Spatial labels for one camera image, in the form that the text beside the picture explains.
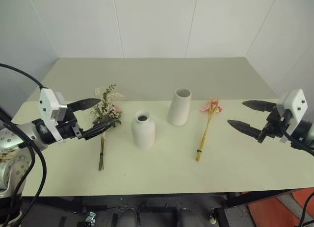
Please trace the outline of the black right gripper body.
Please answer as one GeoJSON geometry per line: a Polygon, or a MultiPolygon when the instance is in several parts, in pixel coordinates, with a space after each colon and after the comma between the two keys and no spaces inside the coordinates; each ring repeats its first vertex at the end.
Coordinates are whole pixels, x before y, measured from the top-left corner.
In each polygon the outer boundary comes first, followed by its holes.
{"type": "Polygon", "coordinates": [[[268,117],[266,118],[266,124],[261,130],[261,133],[257,137],[257,141],[259,143],[262,143],[266,136],[269,136],[271,138],[282,138],[283,133],[280,129],[280,123],[281,123],[281,116],[277,110],[277,107],[274,107],[268,117]]]}

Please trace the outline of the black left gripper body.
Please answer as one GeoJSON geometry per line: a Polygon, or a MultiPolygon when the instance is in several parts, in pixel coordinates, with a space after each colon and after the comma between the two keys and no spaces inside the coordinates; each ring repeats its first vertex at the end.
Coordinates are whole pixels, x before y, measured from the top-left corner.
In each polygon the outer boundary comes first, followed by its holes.
{"type": "Polygon", "coordinates": [[[56,128],[63,139],[74,137],[78,139],[83,138],[82,129],[78,125],[78,120],[70,106],[67,107],[63,119],[57,120],[57,122],[58,125],[56,128]]]}

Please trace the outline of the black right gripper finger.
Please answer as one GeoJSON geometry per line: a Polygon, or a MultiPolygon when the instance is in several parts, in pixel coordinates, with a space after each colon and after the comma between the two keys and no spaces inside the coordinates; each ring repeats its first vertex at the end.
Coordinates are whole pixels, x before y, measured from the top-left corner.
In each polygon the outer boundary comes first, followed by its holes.
{"type": "Polygon", "coordinates": [[[277,109],[276,103],[261,101],[261,100],[248,100],[242,102],[243,105],[261,112],[272,112],[274,109],[277,109]]]}
{"type": "Polygon", "coordinates": [[[250,126],[247,123],[237,121],[237,120],[227,120],[228,124],[238,130],[239,132],[258,139],[261,130],[250,126]]]}

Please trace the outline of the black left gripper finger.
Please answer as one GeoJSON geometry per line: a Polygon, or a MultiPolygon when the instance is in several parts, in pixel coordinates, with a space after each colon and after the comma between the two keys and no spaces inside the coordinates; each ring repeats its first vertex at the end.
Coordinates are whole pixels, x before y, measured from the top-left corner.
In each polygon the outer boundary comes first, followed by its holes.
{"type": "Polygon", "coordinates": [[[94,138],[94,137],[102,134],[103,132],[106,132],[110,127],[113,127],[114,124],[115,124],[115,121],[101,122],[97,125],[94,125],[92,128],[90,128],[86,131],[83,131],[82,137],[85,140],[89,140],[91,138],[94,138]]]}
{"type": "Polygon", "coordinates": [[[97,105],[98,103],[100,103],[101,100],[97,99],[97,98],[88,98],[88,99],[83,99],[83,100],[79,100],[79,101],[75,101],[72,103],[67,104],[67,107],[69,109],[71,109],[73,112],[76,111],[84,111],[87,110],[95,105],[97,105]]]}

